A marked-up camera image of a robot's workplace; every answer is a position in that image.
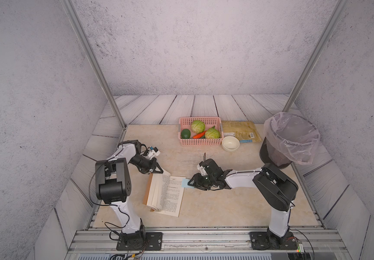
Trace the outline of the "dark cover paperback book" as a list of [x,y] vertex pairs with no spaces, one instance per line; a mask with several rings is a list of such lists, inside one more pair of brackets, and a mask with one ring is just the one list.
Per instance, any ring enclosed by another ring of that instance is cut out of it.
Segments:
[[143,204],[153,212],[179,217],[186,181],[167,171],[150,174]]

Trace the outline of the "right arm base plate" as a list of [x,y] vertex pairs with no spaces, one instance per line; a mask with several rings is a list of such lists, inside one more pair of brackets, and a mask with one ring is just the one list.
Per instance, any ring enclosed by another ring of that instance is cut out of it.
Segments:
[[250,242],[253,250],[298,250],[299,243],[294,234],[287,231],[279,237],[270,231],[250,232]]

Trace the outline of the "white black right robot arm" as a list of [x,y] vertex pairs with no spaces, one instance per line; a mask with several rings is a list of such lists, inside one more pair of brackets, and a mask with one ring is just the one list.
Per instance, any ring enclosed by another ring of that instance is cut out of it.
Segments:
[[285,238],[298,185],[277,166],[266,163],[253,170],[222,170],[213,159],[207,159],[200,162],[197,169],[199,172],[188,181],[188,186],[199,190],[257,188],[271,206],[268,235],[277,239]]

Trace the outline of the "cream ceramic bowl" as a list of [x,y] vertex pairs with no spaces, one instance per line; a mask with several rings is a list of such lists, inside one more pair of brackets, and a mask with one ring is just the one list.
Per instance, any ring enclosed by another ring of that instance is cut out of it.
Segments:
[[240,147],[240,141],[234,136],[225,136],[221,144],[222,148],[227,152],[234,152]]

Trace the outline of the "upper green cabbage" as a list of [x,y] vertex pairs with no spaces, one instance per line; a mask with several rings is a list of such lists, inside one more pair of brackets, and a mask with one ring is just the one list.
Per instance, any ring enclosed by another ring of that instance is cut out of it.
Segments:
[[191,130],[196,134],[204,132],[205,129],[205,123],[201,120],[194,120],[191,124]]

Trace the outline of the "aluminium frame post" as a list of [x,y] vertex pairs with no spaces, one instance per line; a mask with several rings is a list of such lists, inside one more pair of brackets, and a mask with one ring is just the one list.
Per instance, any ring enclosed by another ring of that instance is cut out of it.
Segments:
[[327,42],[329,41],[330,37],[333,34],[333,31],[335,30],[339,20],[341,19],[342,15],[344,14],[347,5],[349,1],[348,0],[339,0],[337,1],[337,4],[326,24],[324,27],[312,53],[310,54],[310,57],[304,67],[304,69],[301,72],[301,75],[299,76],[298,80],[295,83],[295,86],[293,87],[291,93],[289,94],[289,98],[286,101],[283,112],[288,112],[295,100],[297,99],[299,93],[303,89],[307,79],[309,78],[309,75],[311,71],[314,69],[318,59],[321,56],[321,53],[324,49],[324,47],[327,45]]
[[72,1],[70,0],[61,0],[60,3],[62,4],[68,18],[69,18],[69,21],[71,23],[71,26],[83,48],[83,51],[90,63],[90,66],[92,68],[92,70],[94,71],[95,75],[96,75],[96,78],[100,84],[100,87],[101,89],[103,90],[105,96],[106,96],[106,99],[109,103],[109,105],[111,106],[111,109],[114,113],[114,115],[117,117],[117,120],[120,124],[121,127],[123,127],[124,130],[127,129],[127,125],[119,111],[119,108],[116,104],[116,101],[112,95],[112,92],[109,88],[109,85],[106,81],[106,78],[102,72],[102,69],[97,61],[97,58],[96,58],[96,55],[93,51],[93,49],[91,48],[91,44],[89,43],[88,41],[88,38],[86,36],[86,33],[84,31],[84,28],[81,24],[81,21],[78,17],[78,14],[73,6],[73,3]]

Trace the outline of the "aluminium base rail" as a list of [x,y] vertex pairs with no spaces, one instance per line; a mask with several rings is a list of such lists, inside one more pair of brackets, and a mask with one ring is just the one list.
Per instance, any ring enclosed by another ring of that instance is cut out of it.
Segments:
[[[162,232],[162,254],[254,253],[250,232],[262,232],[263,227],[216,228],[148,228],[148,232]],[[329,254],[338,260],[351,256],[337,230],[317,226],[292,227],[291,232],[312,258],[320,260]],[[117,254],[117,242],[110,239],[107,229],[90,229],[75,234],[67,259],[78,254]]]

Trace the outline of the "blue sticky note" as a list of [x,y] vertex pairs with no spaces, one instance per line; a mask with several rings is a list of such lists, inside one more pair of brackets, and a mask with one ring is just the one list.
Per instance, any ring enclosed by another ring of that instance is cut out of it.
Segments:
[[193,189],[194,186],[190,186],[190,185],[188,185],[189,182],[190,182],[190,179],[186,179],[186,178],[184,178],[184,179],[182,180],[182,187],[183,187],[183,188],[187,188],[187,189]]

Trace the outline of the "dark green avocado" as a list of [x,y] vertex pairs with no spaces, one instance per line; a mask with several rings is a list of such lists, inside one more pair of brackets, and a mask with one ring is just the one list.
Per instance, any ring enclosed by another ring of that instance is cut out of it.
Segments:
[[181,131],[181,138],[182,139],[190,139],[190,137],[191,137],[191,132],[190,132],[189,129],[183,129]]

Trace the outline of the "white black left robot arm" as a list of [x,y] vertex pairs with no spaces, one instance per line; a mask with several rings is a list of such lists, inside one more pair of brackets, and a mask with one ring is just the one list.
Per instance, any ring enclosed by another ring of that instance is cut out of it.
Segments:
[[123,141],[111,157],[95,164],[96,197],[113,209],[123,235],[139,234],[143,227],[129,202],[132,186],[128,165],[134,165],[141,174],[163,173],[156,159],[160,153],[138,140]]

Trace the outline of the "green cabbage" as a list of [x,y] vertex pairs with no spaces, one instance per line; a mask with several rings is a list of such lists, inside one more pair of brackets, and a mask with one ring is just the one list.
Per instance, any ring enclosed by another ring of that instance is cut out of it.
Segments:
[[215,129],[214,127],[208,129],[206,132],[205,132],[205,138],[206,139],[219,139],[221,137],[221,133],[220,131],[218,131],[217,129]]
[[194,120],[191,124],[191,130],[196,134],[204,132],[205,129],[205,123],[201,120]]

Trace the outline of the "right aluminium frame post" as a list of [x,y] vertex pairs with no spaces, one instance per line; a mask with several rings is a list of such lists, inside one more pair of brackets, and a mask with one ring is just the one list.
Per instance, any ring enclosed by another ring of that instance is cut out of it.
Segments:
[[318,59],[321,56],[321,53],[324,49],[324,47],[327,45],[327,42],[329,41],[330,37],[333,34],[333,31],[335,30],[339,20],[341,19],[342,15],[344,14],[347,5],[349,1],[348,0],[339,0],[337,1],[337,4],[326,24],[324,27],[312,53],[310,54],[310,57],[304,67],[304,69],[301,72],[301,75],[299,76],[298,80],[295,83],[295,86],[293,87],[291,93],[289,94],[289,98],[286,101],[283,112],[288,112],[295,100],[297,99],[299,93],[303,89],[307,79],[309,78],[309,75],[311,71],[314,69]]

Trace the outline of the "yellow noodle packet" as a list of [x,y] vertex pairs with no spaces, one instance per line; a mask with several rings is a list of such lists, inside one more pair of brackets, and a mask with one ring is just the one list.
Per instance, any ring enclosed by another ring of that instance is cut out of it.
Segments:
[[261,143],[262,138],[251,121],[222,121],[224,136],[235,137],[240,143]]

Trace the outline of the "right green cabbage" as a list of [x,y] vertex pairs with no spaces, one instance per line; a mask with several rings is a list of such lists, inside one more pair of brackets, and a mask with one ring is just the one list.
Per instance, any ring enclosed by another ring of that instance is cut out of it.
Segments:
[[220,131],[218,131],[217,129],[215,129],[214,127],[208,129],[206,132],[205,132],[205,138],[206,139],[219,139],[221,137],[221,133]]

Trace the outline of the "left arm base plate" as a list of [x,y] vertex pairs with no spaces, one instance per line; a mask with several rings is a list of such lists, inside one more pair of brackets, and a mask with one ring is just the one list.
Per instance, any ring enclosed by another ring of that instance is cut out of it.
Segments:
[[143,232],[125,234],[118,239],[118,251],[160,251],[162,249],[162,232]]

